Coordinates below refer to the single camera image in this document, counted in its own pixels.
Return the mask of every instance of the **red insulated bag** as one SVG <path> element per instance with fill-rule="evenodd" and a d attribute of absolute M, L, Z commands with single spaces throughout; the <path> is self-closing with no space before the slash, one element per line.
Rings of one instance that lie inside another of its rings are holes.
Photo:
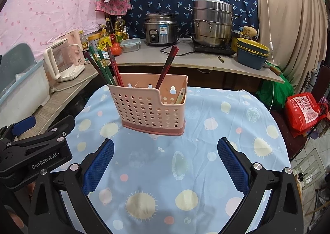
<path fill-rule="evenodd" d="M 311 93 L 300 93 L 287 98 L 284 110 L 293 137 L 308 131 L 326 117 L 328 106 L 324 105 L 326 106 L 326 112 L 320 116 L 321 107 Z"/>

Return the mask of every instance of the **green plastic bag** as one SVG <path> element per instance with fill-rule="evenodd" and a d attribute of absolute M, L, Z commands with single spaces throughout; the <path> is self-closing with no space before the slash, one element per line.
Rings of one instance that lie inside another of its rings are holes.
<path fill-rule="evenodd" d="M 294 94 L 293 87 L 291 86 L 290 82 L 287 81 L 283 74 L 281 74 L 280 77 L 284 80 L 284 84 L 270 80 L 264 80 L 261 88 L 256 92 L 260 101 L 263 104 L 270 106 L 272 104 L 274 86 L 273 107 L 275 109 L 283 109 L 287 97 Z"/>

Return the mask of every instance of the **white kettle base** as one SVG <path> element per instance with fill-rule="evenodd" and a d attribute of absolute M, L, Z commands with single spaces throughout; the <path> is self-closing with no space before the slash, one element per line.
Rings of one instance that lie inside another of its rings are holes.
<path fill-rule="evenodd" d="M 58 82 L 69 81 L 75 79 L 83 70 L 85 69 L 85 65 L 77 65 L 74 67 L 73 71 L 69 74 L 62 76 L 63 72 L 61 73 L 61 77 L 57 79 Z"/>

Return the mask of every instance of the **light blue rim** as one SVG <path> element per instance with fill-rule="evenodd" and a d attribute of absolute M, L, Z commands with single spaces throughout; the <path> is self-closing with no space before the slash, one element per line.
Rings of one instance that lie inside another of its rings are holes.
<path fill-rule="evenodd" d="M 44 60 L 39 61 L 36 65 L 34 65 L 30 70 L 28 70 L 24 76 L 22 76 L 19 80 L 17 80 L 10 88 L 7 90 L 4 95 L 0 99 L 0 106 L 5 101 L 5 99 L 9 96 L 9 94 L 16 89 L 16 87 L 21 84 L 25 79 L 27 79 L 33 72 L 35 72 L 39 67 L 44 64 Z"/>

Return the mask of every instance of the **wooden countertop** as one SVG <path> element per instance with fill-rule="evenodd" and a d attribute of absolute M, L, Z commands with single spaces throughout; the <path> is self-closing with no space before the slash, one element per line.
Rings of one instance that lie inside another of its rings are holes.
<path fill-rule="evenodd" d="M 241 74 L 246 76 L 258 77 L 270 81 L 284 83 L 281 77 L 274 74 L 268 68 L 261 68 L 256 70 L 245 65 L 240 64 L 237 61 L 237 55 L 233 57 L 221 56 L 224 63 L 220 62 L 217 55 L 202 54 L 202 53 L 191 53 L 184 56 L 178 56 L 190 51 L 193 51 L 193 45 L 191 39 L 180 40 L 177 44 L 179 52 L 174 59 L 172 66 L 177 67 L 191 67 L 198 69 L 216 70 L 222 72 L 230 72 L 235 74 Z M 138 51 L 123 53 L 116 57 L 118 65 L 151 65 L 151 66 L 163 66 L 167 54 L 161 53 L 162 47 L 151 47 L 145 44 L 145 39 L 141 40 L 141 48 Z"/>
<path fill-rule="evenodd" d="M 193 51 L 192 41 L 182 40 L 178 43 L 180 48 L 178 55 Z M 163 66 L 167 54 L 160 52 L 161 47 L 150 47 L 145 44 L 145 40 L 142 39 L 141 49 L 135 52 L 127 52 L 116 57 L 117 64 L 124 65 L 150 65 L 150 66 Z M 177 56 L 172 66 L 177 67 L 191 67 L 199 69 L 209 69 L 223 72 L 230 72 L 236 74 L 242 74 L 247 76 L 258 77 L 261 79 L 271 80 L 275 82 L 284 83 L 284 81 L 275 75 L 268 68 L 262 68 L 261 70 L 255 70 L 237 62 L 236 55 L 233 57 L 222 56 L 224 63 L 220 62 L 216 55 L 208 55 L 202 53 L 192 53 L 185 56 Z M 55 118 L 65 108 L 65 106 L 95 77 L 97 76 L 96 70 L 89 63 L 85 65 L 85 70 L 74 80 L 58 83 L 56 89 L 64 89 L 70 87 L 87 77 L 86 81 L 78 84 L 72 88 L 54 92 L 49 101 L 40 107 L 34 116 L 36 118 L 36 125 L 32 129 L 23 133 L 19 139 L 28 138 L 41 133 L 44 133 L 47 128 L 52 124 Z"/>

